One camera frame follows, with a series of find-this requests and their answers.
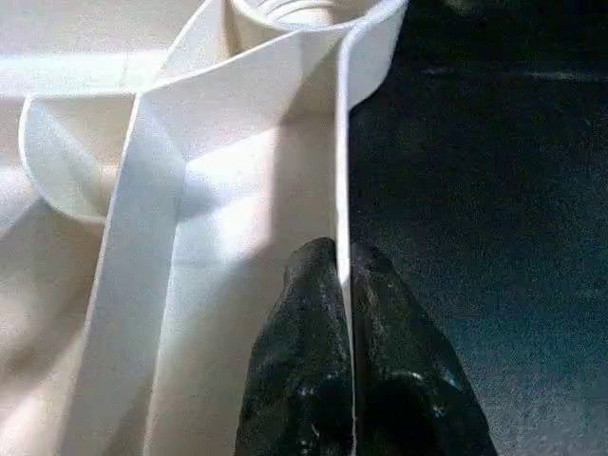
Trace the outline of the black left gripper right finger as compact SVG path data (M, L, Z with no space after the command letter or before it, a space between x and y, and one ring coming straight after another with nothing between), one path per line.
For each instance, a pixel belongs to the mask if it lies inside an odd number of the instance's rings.
M380 250L351 246L359 455L493 455L461 362Z

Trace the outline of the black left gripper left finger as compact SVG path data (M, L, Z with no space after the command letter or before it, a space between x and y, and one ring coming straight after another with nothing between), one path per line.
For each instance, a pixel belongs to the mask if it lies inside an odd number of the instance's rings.
M252 348L239 415L242 455L349 455L351 348L335 243L289 257L283 289Z

